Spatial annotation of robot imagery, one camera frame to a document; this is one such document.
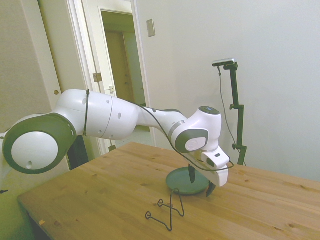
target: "floor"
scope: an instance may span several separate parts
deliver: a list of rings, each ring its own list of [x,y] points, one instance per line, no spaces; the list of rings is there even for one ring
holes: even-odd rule
[[[129,137],[122,140],[116,140],[115,146],[116,148],[120,148],[121,146],[130,142],[154,146],[151,139],[150,128],[147,126],[136,126],[133,133]]]

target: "wooden door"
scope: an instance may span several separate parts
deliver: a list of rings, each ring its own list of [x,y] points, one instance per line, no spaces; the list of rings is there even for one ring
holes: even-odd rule
[[[135,102],[132,80],[128,66],[124,35],[122,32],[106,32],[116,96]]]

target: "black pole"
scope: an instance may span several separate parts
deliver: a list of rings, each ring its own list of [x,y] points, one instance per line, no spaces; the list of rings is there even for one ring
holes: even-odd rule
[[[224,70],[230,70],[231,77],[231,88],[232,88],[232,98],[233,104],[230,105],[230,110],[238,109],[238,127],[237,127],[237,137],[236,144],[232,144],[232,148],[238,149],[240,151],[238,165],[243,165],[245,161],[247,147],[242,145],[242,138],[244,132],[244,113],[245,106],[239,105],[239,96],[238,96],[238,85],[237,85],[237,75],[236,71],[238,70],[238,63],[235,62],[231,65],[225,65]]]

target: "door hinge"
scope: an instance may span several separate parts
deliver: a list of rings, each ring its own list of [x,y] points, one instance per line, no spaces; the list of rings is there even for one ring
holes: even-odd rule
[[[95,83],[102,82],[101,72],[99,72],[99,73],[94,73],[94,74],[93,74],[93,79],[94,79],[94,82],[95,82]]]

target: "doorway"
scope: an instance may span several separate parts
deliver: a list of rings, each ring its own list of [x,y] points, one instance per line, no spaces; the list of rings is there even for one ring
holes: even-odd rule
[[[115,95],[128,102],[146,106],[133,16],[110,11],[101,11],[101,16]],[[106,83],[103,85],[105,91],[112,92],[110,86]],[[128,138],[116,140],[115,145],[119,148],[128,142],[153,146],[150,128],[137,126]]]

